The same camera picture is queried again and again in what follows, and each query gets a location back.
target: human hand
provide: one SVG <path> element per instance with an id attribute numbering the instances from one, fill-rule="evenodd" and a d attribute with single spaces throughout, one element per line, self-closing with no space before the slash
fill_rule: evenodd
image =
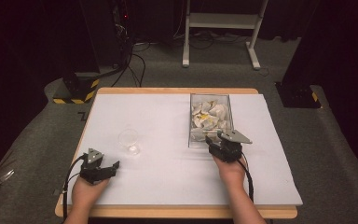
<path id="1" fill-rule="evenodd" d="M 223 162 L 213 156 L 213 160 L 219 168 L 219 174 L 222 181 L 228 189 L 240 188 L 243 189 L 243 181 L 245 178 L 245 171 L 236 161 Z M 240 159 L 242 164 L 245 164 L 243 158 Z"/>
<path id="2" fill-rule="evenodd" d="M 109 180 L 110 178 L 96 185 L 91 185 L 91 183 L 79 176 L 72 190 L 73 209 L 80 208 L 84 211 L 89 211 L 103 193 Z"/>

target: table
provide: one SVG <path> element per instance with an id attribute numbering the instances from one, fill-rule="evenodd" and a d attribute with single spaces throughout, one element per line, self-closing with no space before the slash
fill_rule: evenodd
<path id="1" fill-rule="evenodd" d="M 209 88 L 101 88 L 99 96 L 118 94 L 189 94 L 189 93 L 229 93 L 231 94 L 258 94 L 255 89 L 209 89 Z M 89 119 L 77 147 L 74 160 L 81 148 L 81 143 L 87 138 L 90 127 L 90 118 L 95 111 L 95 102 L 90 111 Z M 257 209 L 264 218 L 294 218 L 297 215 L 296 206 L 286 205 L 257 205 Z M 57 202 L 56 215 L 62 217 L 62 195 Z M 193 204 L 98 204 L 90 212 L 91 217 L 166 217 L 166 218 L 231 218 L 230 210 L 225 204 L 193 205 Z"/>

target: glass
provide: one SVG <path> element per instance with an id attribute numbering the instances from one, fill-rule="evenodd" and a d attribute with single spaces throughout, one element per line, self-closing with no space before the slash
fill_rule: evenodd
<path id="1" fill-rule="evenodd" d="M 118 142 L 131 155 L 136 155 L 140 152 L 136 143 L 138 142 L 138 133 L 133 129 L 126 129 L 118 136 Z"/>

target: black cable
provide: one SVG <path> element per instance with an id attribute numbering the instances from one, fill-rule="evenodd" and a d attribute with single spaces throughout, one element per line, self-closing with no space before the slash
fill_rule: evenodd
<path id="1" fill-rule="evenodd" d="M 180 30 L 180 27 L 182 26 L 182 20 L 183 20 L 183 15 L 186 14 L 186 11 L 185 11 L 185 0 L 182 0 L 182 9 L 180 10 L 181 11 L 181 16 L 180 16 L 180 21 L 179 21 L 179 25 L 178 25 L 178 29 L 176 30 L 175 34 L 173 35 L 173 37 L 175 37 L 179 30 Z"/>
<path id="2" fill-rule="evenodd" d="M 248 177 L 248 183 L 249 183 L 249 198 L 251 198 L 252 202 L 254 201 L 254 187 L 253 187 L 253 180 L 251 177 L 251 174 L 249 173 L 249 170 L 246 169 L 245 165 L 240 160 L 237 160 L 237 162 L 240 164 L 240 166 L 243 168 L 243 170 L 246 173 L 246 176 Z"/>
<path id="3" fill-rule="evenodd" d="M 139 87 L 142 87 L 142 81 L 144 80 L 144 75 L 145 75 L 145 70 L 146 70 L 146 63 L 145 63 L 145 60 L 138 54 L 132 54 L 132 55 L 141 59 L 142 63 L 144 64 L 144 70 L 142 71 L 141 81 L 139 81 Z"/>
<path id="4" fill-rule="evenodd" d="M 121 70 L 123 69 L 123 66 L 120 66 L 119 68 L 113 70 L 113 71 L 110 71 L 110 72 L 107 72 L 107 73 L 103 73 L 103 74 L 100 74 L 98 76 L 95 76 L 95 77 L 92 77 L 92 79 L 99 79 L 99 78 L 102 78 L 102 77 L 109 77 L 109 76 L 112 76 L 114 74 L 117 74 L 118 72 L 120 72 Z"/>
<path id="5" fill-rule="evenodd" d="M 74 178 L 74 177 L 77 176 L 77 175 L 80 175 L 80 173 L 77 173 L 77 174 L 75 174 L 75 175 L 72 175 L 71 178 L 68 179 L 68 183 L 71 182 L 71 179 Z"/>
<path id="6" fill-rule="evenodd" d="M 206 47 L 203 47 L 203 48 L 199 48 L 199 47 L 195 47 L 194 45 L 191 45 L 191 44 L 188 44 L 191 48 L 193 48 L 193 49 L 208 49 L 208 48 L 210 48 L 212 45 L 213 45 L 213 43 L 214 43 L 214 39 L 213 39 L 213 36 L 208 32 L 207 33 L 208 35 L 208 37 L 209 38 L 204 38 L 204 37 L 202 37 L 202 35 L 200 35 L 200 36 L 196 36 L 196 38 L 197 38 L 197 40 L 199 40 L 199 41 L 211 41 L 211 43 L 208 45 L 208 46 L 206 46 Z"/>
<path id="7" fill-rule="evenodd" d="M 240 43 L 240 42 L 246 42 L 249 38 L 249 36 L 244 36 L 244 35 L 237 35 L 233 40 L 218 40 L 218 37 L 214 37 L 214 41 L 216 43 L 219 44 L 236 44 L 236 43 Z"/>
<path id="8" fill-rule="evenodd" d="M 63 185 L 63 188 L 62 188 L 62 196 L 63 196 L 63 199 L 62 199 L 62 206 L 63 206 L 63 221 L 66 220 L 66 218 L 68 217 L 68 196 L 67 196 L 67 193 L 68 193 L 68 184 L 69 184 L 69 175 L 72 173 L 72 169 L 74 169 L 74 166 L 75 164 L 80 161 L 80 160 L 85 160 L 86 158 L 86 154 L 83 154 L 82 156 L 80 156 L 79 158 L 77 158 L 71 165 L 71 167 L 69 168 L 68 170 L 68 173 L 66 174 L 66 178 L 65 178 L 65 184 Z"/>
<path id="9" fill-rule="evenodd" d="M 133 70 L 129 67 L 130 71 L 131 71 L 131 75 L 133 78 L 133 82 L 135 83 L 135 87 L 138 87 L 138 83 L 139 83 L 139 79 L 138 77 L 135 75 L 135 73 L 133 72 Z"/>
<path id="10" fill-rule="evenodd" d="M 152 45 L 152 43 L 150 43 L 150 41 L 147 41 L 147 43 L 141 43 L 141 44 L 135 44 L 135 46 L 141 46 L 141 45 L 143 45 L 143 44 L 147 44 L 147 47 L 146 48 L 144 48 L 144 49 L 137 49 L 137 50 L 134 50 L 133 52 L 141 52 L 141 51 L 145 51 L 145 50 L 147 50 L 147 49 L 150 49 L 150 47 L 151 47 L 151 45 Z"/>
<path id="11" fill-rule="evenodd" d="M 242 152 L 242 156 L 243 156 L 243 159 L 245 160 L 245 163 L 246 163 L 246 169 L 249 171 L 249 163 L 248 163 L 248 160 L 245 157 L 245 154 L 243 154 L 243 152 Z"/>
<path id="12" fill-rule="evenodd" d="M 130 65 L 130 61 L 131 61 L 131 57 L 132 57 L 132 53 L 130 53 L 130 58 L 125 62 L 125 67 L 123 69 L 123 71 L 120 73 L 120 75 L 118 76 L 118 78 L 116 79 L 116 81 L 112 84 L 111 87 L 114 87 L 118 81 L 121 79 L 121 77 L 123 76 L 124 72 L 127 71 L 127 68 L 129 67 Z"/>

